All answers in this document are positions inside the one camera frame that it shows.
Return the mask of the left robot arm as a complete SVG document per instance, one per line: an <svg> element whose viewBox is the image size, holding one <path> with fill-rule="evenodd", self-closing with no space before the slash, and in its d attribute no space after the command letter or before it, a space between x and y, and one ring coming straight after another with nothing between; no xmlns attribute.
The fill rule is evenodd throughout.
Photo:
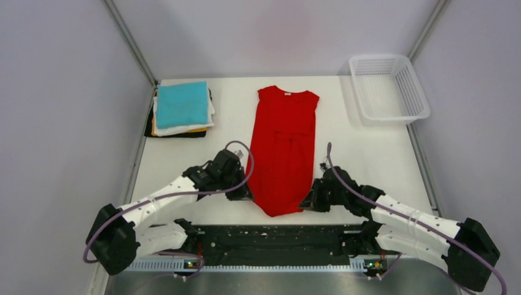
<svg viewBox="0 0 521 295"><path fill-rule="evenodd" d="M241 153L219 151L202 166L186 169L165 187L133 203L99 210L86 239L87 250L109 275L127 269L135 259L166 250L198 251L198 230L174 213L202 198L224 193L229 200L250 198Z"/></svg>

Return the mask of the red t shirt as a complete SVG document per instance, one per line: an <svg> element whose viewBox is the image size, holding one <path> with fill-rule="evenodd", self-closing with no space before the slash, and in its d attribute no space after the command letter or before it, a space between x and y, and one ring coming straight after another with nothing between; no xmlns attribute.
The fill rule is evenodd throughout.
<svg viewBox="0 0 521 295"><path fill-rule="evenodd" d="M297 213L313 182L319 96L272 85L258 90L248 186L268 216Z"/></svg>

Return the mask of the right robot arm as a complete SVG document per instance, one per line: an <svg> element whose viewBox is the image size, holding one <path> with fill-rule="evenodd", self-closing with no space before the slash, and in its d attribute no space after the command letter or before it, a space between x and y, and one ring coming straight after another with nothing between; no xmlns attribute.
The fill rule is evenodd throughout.
<svg viewBox="0 0 521 295"><path fill-rule="evenodd" d="M500 257L484 226L416 210L370 185L359 185L340 167L328 168L314 180L299 208L328 212L343 206L368 226L360 236L364 251L394 251L428 262L445 271L462 288L482 292Z"/></svg>

